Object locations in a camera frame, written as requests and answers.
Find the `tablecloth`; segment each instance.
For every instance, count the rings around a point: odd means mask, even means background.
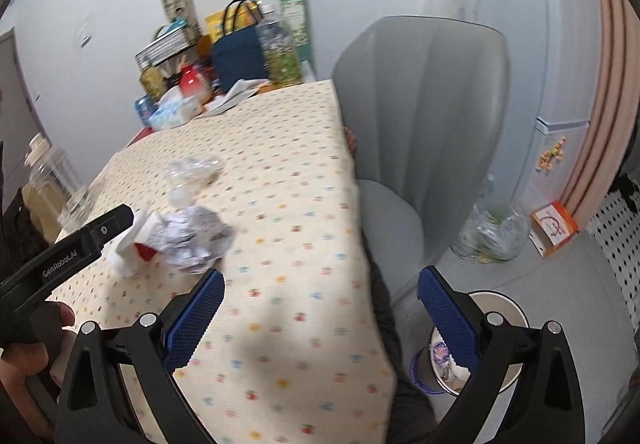
[[[225,161],[197,202],[237,237],[217,264],[225,299],[190,364],[174,373],[194,412],[219,443],[384,442],[396,381],[372,314],[353,160],[331,82],[255,96],[140,140],[96,179],[93,216],[123,202],[170,211],[166,163],[198,154]],[[159,313],[197,279],[161,256],[124,279],[103,256],[53,299],[72,306],[76,330],[88,320],[114,328]],[[131,367],[124,376],[147,436],[164,442]]]

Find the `blue gripper pad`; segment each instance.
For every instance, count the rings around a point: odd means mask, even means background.
[[[429,267],[420,272],[418,298],[458,366],[473,372],[480,364],[478,336]]]
[[[172,374],[186,366],[225,297],[225,279],[215,271],[191,298],[165,339],[164,367]]]

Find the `orange box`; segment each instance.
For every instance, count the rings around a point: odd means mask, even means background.
[[[578,231],[578,224],[558,201],[531,214],[529,238],[542,258],[568,244]]]

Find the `glass jar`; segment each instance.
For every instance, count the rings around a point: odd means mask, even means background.
[[[282,87],[302,84],[302,71],[289,28],[273,5],[265,5],[255,31],[260,40],[269,79]]]
[[[148,59],[142,62],[140,67],[140,84],[145,92],[157,103],[166,92],[166,81],[162,77],[160,71],[151,65]]]
[[[53,149],[42,135],[29,143],[25,165],[31,166],[29,182],[50,207],[67,233],[80,229],[95,204],[95,196],[78,177],[64,150]]]

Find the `wire basket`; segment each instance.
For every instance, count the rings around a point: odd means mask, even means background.
[[[186,24],[162,35],[136,54],[138,67],[141,68],[145,60],[149,60],[153,66],[157,67],[168,59],[196,46],[199,36],[197,27]]]

